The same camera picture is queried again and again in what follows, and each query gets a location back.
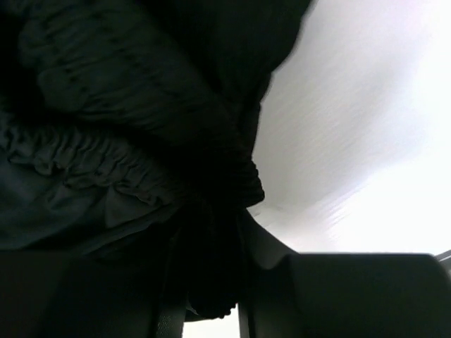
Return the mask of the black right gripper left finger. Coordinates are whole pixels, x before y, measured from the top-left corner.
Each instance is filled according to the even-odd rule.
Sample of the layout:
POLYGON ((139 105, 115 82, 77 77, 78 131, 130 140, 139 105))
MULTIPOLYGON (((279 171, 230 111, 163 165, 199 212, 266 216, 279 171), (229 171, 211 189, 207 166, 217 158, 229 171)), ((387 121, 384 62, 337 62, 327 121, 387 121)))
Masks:
POLYGON ((2 337, 181 337, 184 294, 168 266, 68 253, 1 252, 2 337))

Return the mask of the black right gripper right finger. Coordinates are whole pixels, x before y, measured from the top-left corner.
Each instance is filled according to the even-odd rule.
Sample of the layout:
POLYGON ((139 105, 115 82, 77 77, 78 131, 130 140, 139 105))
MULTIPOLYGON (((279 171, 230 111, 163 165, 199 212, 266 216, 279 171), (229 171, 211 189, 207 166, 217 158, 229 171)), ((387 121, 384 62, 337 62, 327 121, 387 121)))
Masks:
POLYGON ((244 211, 240 335, 448 338, 450 275, 428 254, 297 253, 244 211))

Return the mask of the black trousers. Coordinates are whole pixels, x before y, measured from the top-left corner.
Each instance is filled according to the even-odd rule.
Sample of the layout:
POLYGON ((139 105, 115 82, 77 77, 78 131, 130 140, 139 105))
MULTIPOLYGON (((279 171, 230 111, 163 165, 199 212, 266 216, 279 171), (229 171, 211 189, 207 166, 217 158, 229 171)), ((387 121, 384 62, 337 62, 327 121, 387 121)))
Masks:
POLYGON ((261 103, 310 1, 2 1, 1 249, 141 265, 185 231, 188 302, 240 300, 261 103))

